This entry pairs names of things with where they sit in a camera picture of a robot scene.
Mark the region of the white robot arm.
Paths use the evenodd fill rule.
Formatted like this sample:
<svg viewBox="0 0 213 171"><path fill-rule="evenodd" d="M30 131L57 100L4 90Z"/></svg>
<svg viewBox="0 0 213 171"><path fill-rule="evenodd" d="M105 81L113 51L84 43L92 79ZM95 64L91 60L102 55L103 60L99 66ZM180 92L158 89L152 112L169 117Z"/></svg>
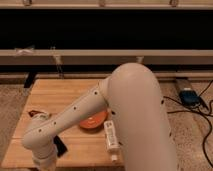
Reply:
<svg viewBox="0 0 213 171"><path fill-rule="evenodd" d="M98 82L59 114L32 117L22 145L43 168L57 159L54 138L66 129L109 108L125 171L178 171L165 101L154 73L138 63L126 63Z"/></svg>

